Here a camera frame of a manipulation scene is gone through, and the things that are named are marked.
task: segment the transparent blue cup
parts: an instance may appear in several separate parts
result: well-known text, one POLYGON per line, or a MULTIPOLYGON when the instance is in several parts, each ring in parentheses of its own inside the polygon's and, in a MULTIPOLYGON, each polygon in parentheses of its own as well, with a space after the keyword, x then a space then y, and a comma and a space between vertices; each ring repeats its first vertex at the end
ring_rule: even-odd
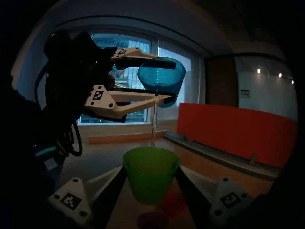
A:
POLYGON ((160 104, 159 107, 169 107, 176 102, 184 76, 185 68, 183 64, 169 57, 157 57, 148 60, 138 70, 138 78, 146 90, 171 92, 175 94, 175 101, 160 104), (158 65, 166 65, 166 61, 174 62, 175 65, 171 65, 168 68, 156 67, 158 65))

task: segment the table surface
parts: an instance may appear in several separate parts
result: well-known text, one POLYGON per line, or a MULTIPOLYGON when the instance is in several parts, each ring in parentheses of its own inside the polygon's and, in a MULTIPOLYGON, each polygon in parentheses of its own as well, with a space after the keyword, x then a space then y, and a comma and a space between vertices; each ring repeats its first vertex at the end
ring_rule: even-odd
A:
POLYGON ((156 229, 196 228, 175 178, 164 200, 151 206, 135 200, 126 179, 106 228, 144 229, 152 224, 156 229))

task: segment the green plastic cup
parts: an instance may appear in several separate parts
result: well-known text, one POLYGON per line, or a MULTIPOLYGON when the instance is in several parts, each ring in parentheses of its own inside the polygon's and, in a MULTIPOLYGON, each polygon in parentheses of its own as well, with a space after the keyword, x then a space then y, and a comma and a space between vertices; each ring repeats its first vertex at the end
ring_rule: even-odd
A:
POLYGON ((169 150, 141 147, 123 157, 133 196, 145 205, 159 204, 173 181, 180 160, 169 150))

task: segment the orange panel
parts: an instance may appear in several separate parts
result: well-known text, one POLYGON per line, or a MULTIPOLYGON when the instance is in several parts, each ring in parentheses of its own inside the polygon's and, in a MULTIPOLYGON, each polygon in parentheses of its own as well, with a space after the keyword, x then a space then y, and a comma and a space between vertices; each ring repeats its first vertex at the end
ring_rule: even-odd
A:
POLYGON ((247 159, 283 167, 297 135, 297 122, 231 106, 181 103, 177 134, 247 159))

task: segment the screw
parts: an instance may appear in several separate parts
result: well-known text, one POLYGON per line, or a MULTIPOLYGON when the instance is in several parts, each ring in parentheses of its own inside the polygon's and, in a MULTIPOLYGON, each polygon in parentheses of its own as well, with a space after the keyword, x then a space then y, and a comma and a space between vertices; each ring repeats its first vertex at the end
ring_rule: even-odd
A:
POLYGON ((85 211, 80 211, 79 215, 82 216, 82 217, 86 217, 88 215, 88 213, 85 212, 85 211))
POLYGON ((216 216, 220 216, 221 214, 222 214, 222 211, 220 209, 218 209, 214 212, 214 215, 216 215, 216 216))

